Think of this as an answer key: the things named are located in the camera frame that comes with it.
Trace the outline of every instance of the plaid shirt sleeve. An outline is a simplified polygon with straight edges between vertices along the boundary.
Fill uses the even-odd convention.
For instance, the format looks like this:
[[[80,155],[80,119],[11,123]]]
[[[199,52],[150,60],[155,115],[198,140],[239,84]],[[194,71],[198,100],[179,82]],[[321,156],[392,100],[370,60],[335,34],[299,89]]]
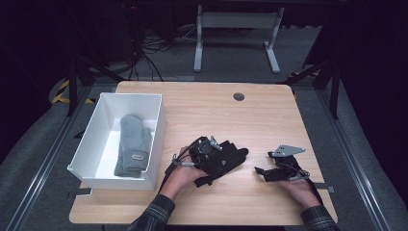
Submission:
[[[303,211],[300,216],[308,231],[339,231],[336,222],[324,206],[315,206]]]
[[[141,216],[132,222],[127,231],[165,230],[168,218],[170,218],[174,208],[175,205],[171,199],[158,194]]]

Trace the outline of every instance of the wooden table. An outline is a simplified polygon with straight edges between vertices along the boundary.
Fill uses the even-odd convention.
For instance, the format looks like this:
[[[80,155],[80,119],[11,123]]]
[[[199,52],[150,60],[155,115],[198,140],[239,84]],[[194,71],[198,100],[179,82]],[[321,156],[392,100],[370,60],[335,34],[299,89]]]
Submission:
[[[121,82],[116,92],[160,93],[166,110],[166,138],[159,185],[174,153],[201,136],[213,135],[249,149],[246,161],[212,186],[194,184],[177,197],[169,224],[299,225],[301,207],[275,183],[265,182],[254,167],[276,168],[269,151],[280,144],[303,147],[299,165],[314,182],[324,182],[292,90],[283,85]],[[240,92],[243,101],[233,95]],[[319,190],[337,220],[327,190]],[[155,192],[93,190],[77,196],[70,213],[74,223],[130,223]]]

